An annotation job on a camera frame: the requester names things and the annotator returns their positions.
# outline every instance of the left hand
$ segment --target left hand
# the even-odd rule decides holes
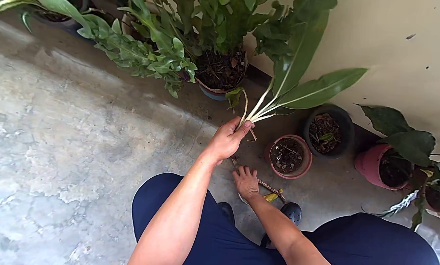
[[[224,159],[232,156],[238,150],[241,139],[244,138],[251,128],[254,128],[254,124],[252,124],[251,121],[246,121],[235,131],[240,120],[240,117],[236,117],[223,124],[203,151],[209,158],[213,159],[214,162],[217,162],[217,165]]]

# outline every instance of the navy blue pants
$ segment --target navy blue pants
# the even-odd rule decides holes
[[[141,186],[133,199],[136,241],[181,181],[164,173]],[[431,246],[417,233],[371,214],[358,213],[331,220],[314,232],[303,232],[332,265],[439,265]],[[264,249],[232,226],[207,192],[199,231],[186,265],[285,264],[277,250]]]

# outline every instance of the cream wall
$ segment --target cream wall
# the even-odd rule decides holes
[[[254,37],[247,36],[245,44],[253,49]],[[251,63],[269,75],[273,72],[264,54]],[[302,80],[349,67],[370,70],[336,96],[334,104],[369,130],[370,121],[353,103],[397,108],[412,127],[435,135],[440,153],[440,0],[338,0]]]

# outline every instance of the knee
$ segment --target knee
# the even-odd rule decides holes
[[[136,192],[134,199],[137,197],[151,197],[153,195],[160,195],[167,193],[168,195],[181,182],[182,176],[174,173],[162,173],[148,179]]]

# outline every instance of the soil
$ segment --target soil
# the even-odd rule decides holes
[[[335,150],[341,143],[339,124],[328,113],[316,115],[308,133],[311,145],[320,154]]]
[[[78,10],[81,10],[82,1],[83,0],[70,0],[70,3],[72,3]],[[64,22],[64,21],[68,21],[71,19],[68,16],[53,13],[53,12],[48,12],[47,10],[43,10],[40,8],[35,9],[35,14],[40,16],[41,18],[44,18],[44,19],[46,19],[48,21],[52,21],[52,22]]]
[[[302,164],[303,150],[296,140],[283,138],[272,147],[270,158],[277,172],[290,174]]]
[[[245,51],[236,48],[223,55],[220,52],[205,51],[195,64],[195,76],[211,89],[229,91],[235,88],[246,72]]]
[[[392,188],[401,186],[408,181],[413,172],[410,161],[400,158],[392,148],[383,154],[379,166],[379,174],[382,182]]]
[[[429,206],[440,213],[440,192],[431,187],[426,187],[426,201],[428,201]]]

